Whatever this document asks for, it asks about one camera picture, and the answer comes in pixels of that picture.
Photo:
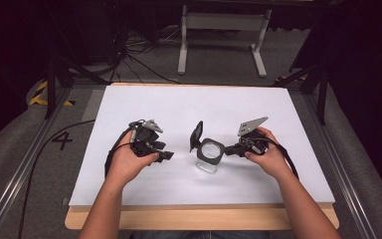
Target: gray floor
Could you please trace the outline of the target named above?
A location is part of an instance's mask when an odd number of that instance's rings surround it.
[[[184,84],[267,86],[277,77],[288,74],[287,70],[307,33],[307,31],[267,33],[262,47],[262,57],[268,71],[265,79],[258,77],[249,51],[249,44],[256,37],[250,33],[239,33],[231,38],[213,32],[191,33],[187,72],[184,76],[176,74],[179,55],[179,44],[176,42],[134,57],[160,75],[179,80]],[[144,82],[164,83],[136,62],[126,61]],[[119,78],[115,74],[113,78],[115,81],[138,82],[136,75],[125,63],[121,63],[117,71]],[[298,83],[294,83],[289,86],[297,87],[297,85]],[[29,96],[26,96],[26,101],[35,91],[36,88],[33,87]],[[316,95],[305,97],[296,91],[289,93],[336,198],[334,208],[340,222],[339,233],[343,238],[382,238],[382,181],[341,111],[332,89],[329,89],[326,101],[326,127],[321,129],[315,122],[316,118],[310,113],[309,102],[310,99],[315,99]],[[90,80],[77,80],[67,98],[76,101],[76,104],[73,107],[61,108],[46,137],[50,137],[69,124],[93,119],[101,96],[102,89],[93,85]],[[44,106],[29,106],[26,112],[0,132],[0,197],[43,123],[45,112]],[[92,129],[92,123],[67,129],[73,141],[67,143],[64,150],[60,150],[60,143],[50,142],[46,145],[34,171],[23,238],[78,236],[77,231],[71,231],[64,225],[68,206],[63,201],[64,198],[71,197]],[[352,211],[348,195],[333,169],[333,158],[323,143],[321,134],[323,129],[329,133],[375,235],[366,235],[362,232],[362,227],[354,217],[356,213]],[[2,221],[0,238],[17,238],[25,188],[24,184]],[[290,231],[271,232],[271,237],[293,238]]]

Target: hazard tape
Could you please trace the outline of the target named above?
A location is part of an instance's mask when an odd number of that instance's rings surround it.
[[[42,106],[48,105],[48,101],[40,99],[40,95],[45,90],[45,87],[47,85],[48,85],[48,81],[43,80],[43,82],[39,85],[36,92],[34,93],[32,99],[30,100],[29,105],[42,105]],[[65,107],[73,107],[75,104],[76,104],[76,101],[65,101],[64,102]]]

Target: human arm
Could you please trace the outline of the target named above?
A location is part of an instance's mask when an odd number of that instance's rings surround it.
[[[95,199],[79,238],[117,238],[123,187],[146,165],[157,159],[157,153],[137,157],[129,146],[131,131],[120,141],[110,170]]]
[[[278,142],[268,129],[258,127],[258,131]],[[277,180],[296,238],[340,238],[320,207],[293,175],[276,146],[269,143],[269,149],[264,155],[246,152],[246,157]]]

